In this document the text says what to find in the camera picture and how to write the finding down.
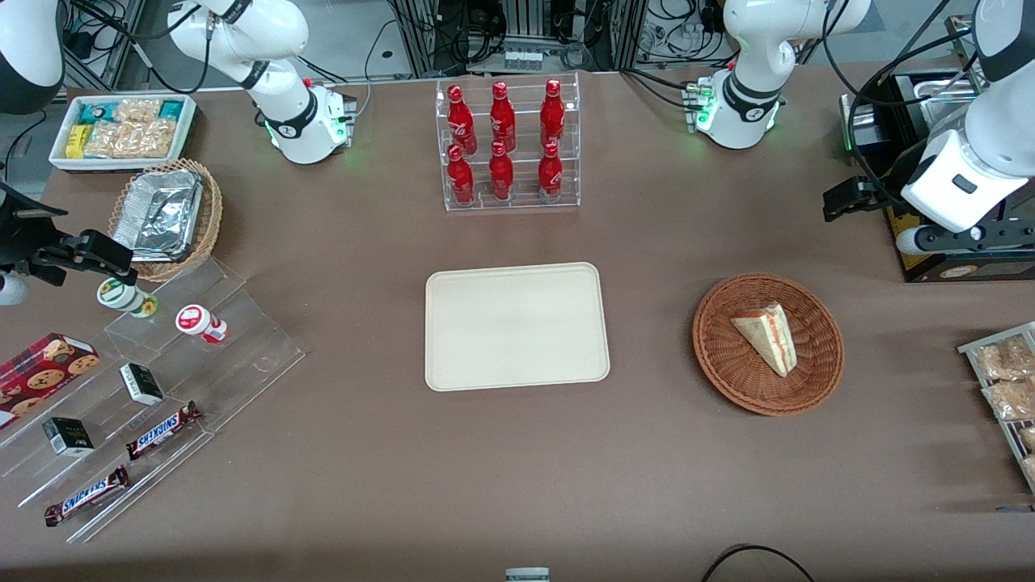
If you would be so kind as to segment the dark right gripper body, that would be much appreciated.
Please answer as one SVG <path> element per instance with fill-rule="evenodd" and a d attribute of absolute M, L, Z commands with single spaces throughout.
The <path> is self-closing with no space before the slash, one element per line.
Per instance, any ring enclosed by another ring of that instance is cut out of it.
<path fill-rule="evenodd" d="M 67 211 L 24 196 L 6 182 L 1 182 L 1 269 L 12 272 L 41 248 L 61 242 L 62 234 L 53 217 L 63 217 Z"/>

